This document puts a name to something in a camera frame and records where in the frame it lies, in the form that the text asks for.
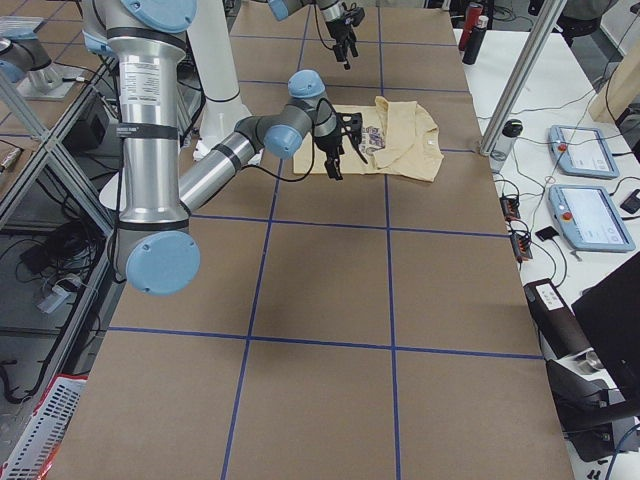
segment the black monitor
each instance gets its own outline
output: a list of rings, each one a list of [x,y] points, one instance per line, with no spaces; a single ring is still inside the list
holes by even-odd
[[[560,364],[547,373],[560,421],[578,454],[592,461],[613,453],[640,417],[640,253],[572,305],[587,340],[619,391],[589,382]],[[624,450],[636,450],[637,437]]]

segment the beige cloth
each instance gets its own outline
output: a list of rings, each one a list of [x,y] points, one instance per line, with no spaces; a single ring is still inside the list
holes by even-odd
[[[438,126],[417,102],[389,102],[376,97],[375,107],[336,105],[341,113],[361,112],[363,118],[360,151],[365,164],[345,138],[341,157],[343,174],[387,173],[433,182],[442,153],[438,147]],[[307,135],[293,160],[293,171],[302,175],[311,165],[311,136]],[[325,173],[324,154],[316,148],[312,173]]]

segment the blue joint cap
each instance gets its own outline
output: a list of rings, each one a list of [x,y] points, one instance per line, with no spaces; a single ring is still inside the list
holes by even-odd
[[[300,145],[302,145],[302,135],[289,125],[274,125],[264,136],[266,149],[282,159],[293,157]]]
[[[37,40],[38,36],[30,28],[12,28],[3,34],[9,40]]]
[[[0,60],[0,71],[7,76],[11,83],[18,83],[27,75],[13,63],[5,62],[3,60]]]
[[[289,79],[289,95],[293,98],[313,98],[324,91],[324,82],[315,70],[300,70]]]
[[[97,53],[98,55],[106,55],[108,57],[115,57],[115,52],[111,49],[106,40],[91,35],[90,33],[82,31],[84,35],[84,45],[87,47],[87,50],[93,53]]]
[[[200,249],[191,235],[168,231],[143,239],[127,260],[127,280],[150,295],[171,295],[191,283],[200,267]]]
[[[268,3],[273,16],[276,17],[276,20],[281,22],[285,18],[289,17],[289,9],[283,0],[269,0]]]
[[[193,23],[197,0],[120,0],[137,20],[154,30],[182,33]]]

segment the white desk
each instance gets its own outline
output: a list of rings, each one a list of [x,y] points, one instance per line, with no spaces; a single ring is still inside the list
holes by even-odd
[[[459,38],[460,32],[456,31],[456,35]],[[480,117],[479,123],[482,130],[488,124],[485,117],[489,117],[493,113],[526,38],[527,33],[523,32],[487,32],[475,65],[465,65],[465,74],[473,95],[476,112]],[[531,72],[513,112],[524,109],[559,107],[569,101],[579,99],[590,90],[591,84],[571,50],[560,35],[554,34],[551,35]],[[519,139],[514,147],[515,158],[517,158],[522,173],[542,184],[545,183],[544,179],[552,174],[555,161],[552,159],[547,145],[538,145],[524,140],[524,138],[547,142],[548,129],[553,124],[598,127],[603,131],[605,137],[619,133],[613,124],[597,123],[591,120],[586,110],[594,96],[595,92],[592,92],[582,100],[562,109],[524,112],[510,116],[510,118],[518,118],[524,125],[523,138]],[[613,153],[630,151],[621,136],[608,139],[607,142]],[[553,177],[555,183],[558,184],[602,185],[611,192],[620,178],[630,175],[640,176],[640,165],[633,155],[616,157],[616,163],[620,170],[620,177],[614,180],[572,177],[563,175],[559,170],[553,172]],[[517,172],[513,154],[507,159],[501,173],[504,178],[518,185],[521,194],[539,194],[542,190],[540,186]],[[502,192],[503,182],[498,182],[496,186],[498,192]],[[619,205],[635,188],[640,188],[639,181],[625,180],[614,197],[614,203]],[[505,185],[504,189],[506,193],[514,193],[515,191],[510,185]],[[553,224],[546,195],[542,204],[537,208],[535,224],[533,223],[534,210],[536,210],[539,201],[539,196],[521,197],[520,213],[532,232]],[[636,245],[640,246],[640,220],[625,222],[625,225]],[[572,248],[563,238],[557,239],[557,242],[562,248],[568,264],[567,279],[559,291],[569,304],[579,298],[584,289],[595,285],[637,252],[637,250],[630,253],[578,252],[581,259],[579,261],[571,254]],[[562,258],[558,249],[551,242],[545,242],[543,246],[555,258],[558,265],[558,273],[555,276],[557,283],[563,275]],[[534,259],[524,262],[522,265],[521,280],[523,284],[547,278],[553,272],[551,260],[535,246],[532,249]],[[564,361],[563,363],[566,366],[571,366],[572,362]],[[592,380],[598,376],[594,375],[588,379]],[[576,479],[586,478],[592,469],[602,470],[600,479],[604,479],[607,465],[600,466],[596,462],[584,463],[578,458],[573,446],[568,442],[567,445]],[[639,472],[640,453],[619,455],[611,479],[637,480]]]

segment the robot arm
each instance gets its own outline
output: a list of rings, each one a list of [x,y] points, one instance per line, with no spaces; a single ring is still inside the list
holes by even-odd
[[[109,242],[112,263],[135,288],[154,295],[175,293],[195,277],[200,253],[188,234],[190,213],[263,147],[289,158],[313,129],[330,164],[343,151],[342,118],[326,100],[318,74],[303,71],[291,78],[292,98],[281,113],[241,120],[179,178],[177,64],[195,10],[196,0],[85,0],[84,11],[93,11],[104,26],[101,31],[94,22],[85,29],[98,41],[104,35],[108,48],[96,49],[112,51],[120,64],[126,207]]]
[[[29,29],[9,30],[0,37],[0,70],[13,83],[25,76],[33,87],[47,93],[62,84],[62,76],[38,36]]]
[[[355,4],[347,8],[342,0],[268,0],[269,7],[278,21],[284,20],[301,8],[316,3],[322,12],[324,21],[329,30],[329,35],[335,40],[333,53],[336,60],[349,70],[349,52],[354,57],[358,56],[356,49],[356,34],[353,27],[360,25],[364,19],[364,10]]]

